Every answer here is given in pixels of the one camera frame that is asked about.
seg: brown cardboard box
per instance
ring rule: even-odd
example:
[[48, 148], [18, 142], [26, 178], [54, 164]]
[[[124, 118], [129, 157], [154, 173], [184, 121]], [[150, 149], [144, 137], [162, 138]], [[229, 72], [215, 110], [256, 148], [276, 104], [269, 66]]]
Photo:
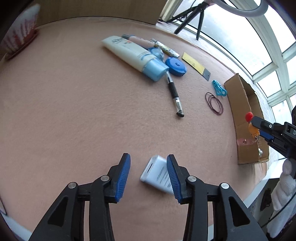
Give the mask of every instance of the brown cardboard box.
[[[237, 139], [251, 139], [248, 123], [245, 120], [247, 112], [263, 118], [259, 100], [252, 87], [239, 74], [234, 75], [224, 83], [227, 90], [235, 132]], [[259, 158], [258, 148], [263, 151]], [[238, 164], [261, 163], [268, 161], [269, 147], [266, 141], [259, 137], [259, 141], [252, 145], [237, 146]]]

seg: black tripod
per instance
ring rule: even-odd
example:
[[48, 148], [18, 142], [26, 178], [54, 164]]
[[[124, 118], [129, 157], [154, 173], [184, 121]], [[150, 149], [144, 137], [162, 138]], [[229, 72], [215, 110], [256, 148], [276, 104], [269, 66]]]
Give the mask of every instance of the black tripod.
[[185, 26], [196, 17], [196, 15], [198, 15], [200, 13], [200, 21], [198, 23], [198, 28], [197, 28], [197, 34], [196, 34], [196, 40], [198, 40], [198, 38], [200, 37], [200, 30], [202, 28], [202, 22], [203, 22], [203, 18], [204, 18], [204, 10], [209, 6], [208, 3], [206, 2], [202, 2], [200, 4], [198, 4], [195, 7], [191, 7], [187, 10], [185, 10], [184, 12], [178, 14], [175, 17], [172, 17], [171, 19], [169, 19], [167, 22], [171, 23], [174, 20], [179, 20], [180, 18], [185, 18], [189, 13], [191, 13], [188, 17], [186, 17], [186, 19], [184, 20], [184, 22], [176, 29], [176, 31], [174, 32], [174, 34], [178, 34], [183, 28], [185, 28]]

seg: silver screw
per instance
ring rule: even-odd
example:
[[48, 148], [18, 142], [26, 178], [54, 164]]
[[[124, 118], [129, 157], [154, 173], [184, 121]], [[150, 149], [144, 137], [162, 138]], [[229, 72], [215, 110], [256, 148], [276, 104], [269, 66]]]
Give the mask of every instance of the silver screw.
[[190, 182], [195, 182], [195, 181], [196, 181], [196, 177], [195, 177], [195, 176], [189, 176], [189, 177], [188, 177], [188, 180], [189, 180]]
[[69, 184], [68, 184], [68, 188], [74, 188], [74, 187], [76, 187], [76, 183], [73, 183], [73, 182], [72, 182], [72, 183], [69, 183]]
[[109, 177], [108, 177], [107, 175], [101, 176], [101, 180], [102, 180], [103, 182], [106, 182], [106, 181], [109, 180]]
[[222, 183], [221, 184], [221, 187], [224, 188], [224, 189], [228, 189], [229, 188], [229, 185], [227, 183]]

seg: window pane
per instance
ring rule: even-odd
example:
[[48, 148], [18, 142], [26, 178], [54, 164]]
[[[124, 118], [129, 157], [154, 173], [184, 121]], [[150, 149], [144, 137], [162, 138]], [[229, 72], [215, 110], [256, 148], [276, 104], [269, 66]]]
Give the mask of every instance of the window pane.
[[293, 108], [296, 106], [296, 94], [290, 97]]
[[[174, 15], [190, 8], [193, 1], [183, 0]], [[194, 6], [201, 2], [202, 0], [197, 0]], [[197, 28], [199, 16], [189, 24]], [[218, 5], [210, 6], [205, 10], [201, 31], [227, 49], [251, 75], [271, 62], [264, 44], [248, 20], [229, 13]]]
[[272, 107], [274, 118], [277, 123], [284, 124], [284, 122], [292, 123], [292, 116], [286, 100]]
[[287, 62], [290, 84], [296, 80], [296, 56]]
[[[257, 3], [257, 5], [260, 4], [260, 0], [254, 1]], [[281, 16], [271, 6], [268, 7], [268, 10], [264, 14], [264, 16], [266, 17], [276, 36], [281, 51], [284, 52], [295, 42], [293, 34], [281, 18]]]
[[262, 80], [258, 81], [258, 84], [267, 97], [281, 90], [279, 78], [277, 77], [275, 71], [263, 78]]

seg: teal plastic clip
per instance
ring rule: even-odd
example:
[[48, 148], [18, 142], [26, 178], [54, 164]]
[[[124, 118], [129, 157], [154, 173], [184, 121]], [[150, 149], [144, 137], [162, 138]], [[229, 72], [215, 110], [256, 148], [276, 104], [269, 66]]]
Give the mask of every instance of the teal plastic clip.
[[213, 80], [212, 83], [213, 83], [213, 86], [216, 90], [216, 95], [218, 95], [218, 96], [226, 96], [227, 95], [227, 90], [222, 88], [222, 86], [219, 84], [219, 82], [217, 82], [216, 80]]

